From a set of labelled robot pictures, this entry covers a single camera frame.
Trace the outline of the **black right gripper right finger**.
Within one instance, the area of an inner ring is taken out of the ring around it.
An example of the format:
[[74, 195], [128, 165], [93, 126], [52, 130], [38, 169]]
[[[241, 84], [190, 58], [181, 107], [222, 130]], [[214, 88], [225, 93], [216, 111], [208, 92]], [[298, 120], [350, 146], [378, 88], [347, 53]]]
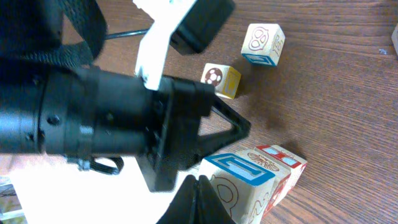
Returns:
[[199, 176], [196, 190], [196, 223], [235, 224], [204, 175]]

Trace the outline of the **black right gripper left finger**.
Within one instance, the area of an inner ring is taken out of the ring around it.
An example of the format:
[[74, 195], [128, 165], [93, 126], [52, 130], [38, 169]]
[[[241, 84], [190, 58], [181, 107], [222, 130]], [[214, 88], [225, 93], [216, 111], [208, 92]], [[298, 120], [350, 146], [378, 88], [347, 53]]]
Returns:
[[197, 179], [188, 175], [157, 224], [194, 224], [197, 209]]

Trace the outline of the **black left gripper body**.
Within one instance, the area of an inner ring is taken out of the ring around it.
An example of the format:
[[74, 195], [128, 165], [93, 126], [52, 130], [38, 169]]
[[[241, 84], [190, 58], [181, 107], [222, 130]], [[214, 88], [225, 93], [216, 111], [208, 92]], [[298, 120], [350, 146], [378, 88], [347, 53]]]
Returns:
[[[163, 77], [153, 94], [155, 143], [136, 160], [150, 192], [174, 189], [177, 173], [248, 136], [251, 124], [215, 94], [213, 85]], [[199, 135], [200, 122], [216, 113], [231, 129]]]

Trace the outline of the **red I wooden block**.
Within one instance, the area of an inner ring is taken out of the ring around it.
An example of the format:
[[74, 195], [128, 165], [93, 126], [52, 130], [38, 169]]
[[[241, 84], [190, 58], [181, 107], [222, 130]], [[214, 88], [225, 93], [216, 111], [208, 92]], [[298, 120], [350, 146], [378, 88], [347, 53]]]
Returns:
[[276, 203], [279, 203], [295, 187], [308, 162], [298, 155], [295, 155], [293, 152], [290, 152], [278, 145], [256, 146], [255, 150], [263, 153], [273, 162], [290, 172], [290, 177], [287, 179], [284, 188], [275, 201]]

